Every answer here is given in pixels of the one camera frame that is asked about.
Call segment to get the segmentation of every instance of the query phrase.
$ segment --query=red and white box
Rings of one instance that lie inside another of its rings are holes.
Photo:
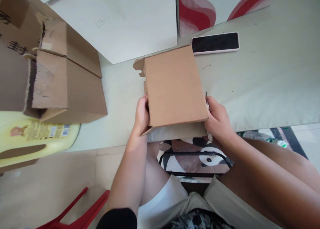
[[[272,0],[179,0],[181,37],[265,8]]]

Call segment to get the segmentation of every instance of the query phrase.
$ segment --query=person's left hand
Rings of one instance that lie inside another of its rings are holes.
[[[140,136],[145,133],[148,129],[149,123],[149,113],[147,112],[146,105],[148,102],[148,96],[144,95],[138,100],[136,109],[136,119],[134,121],[134,126],[132,132]]]

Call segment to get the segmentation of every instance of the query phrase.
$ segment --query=shorts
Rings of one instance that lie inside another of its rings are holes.
[[[139,207],[138,229],[162,228],[178,215],[194,208],[213,211],[229,225],[239,228],[281,228],[261,215],[215,176],[204,196],[192,192],[188,195],[179,179],[171,175],[161,191],[148,203]]]

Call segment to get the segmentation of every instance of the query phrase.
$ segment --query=tiled floor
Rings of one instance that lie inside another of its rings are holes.
[[[320,171],[320,124],[292,129],[307,157]],[[5,173],[0,177],[1,228],[43,225],[58,216],[84,187],[89,187],[62,220],[67,224],[73,222],[111,188],[124,149],[57,153],[41,158],[35,165]],[[104,210],[89,228],[95,228]]]
[[[308,159],[320,172],[320,123],[291,128]]]

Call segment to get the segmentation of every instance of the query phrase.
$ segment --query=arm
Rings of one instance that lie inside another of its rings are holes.
[[[140,135],[146,131],[149,122],[147,100],[145,95],[138,101],[134,127],[111,186],[107,211],[130,208],[138,216],[146,173],[147,136]]]
[[[273,160],[237,136],[226,109],[208,97],[210,117],[205,127],[225,149],[255,189],[265,207],[286,227],[320,226],[320,195]]]

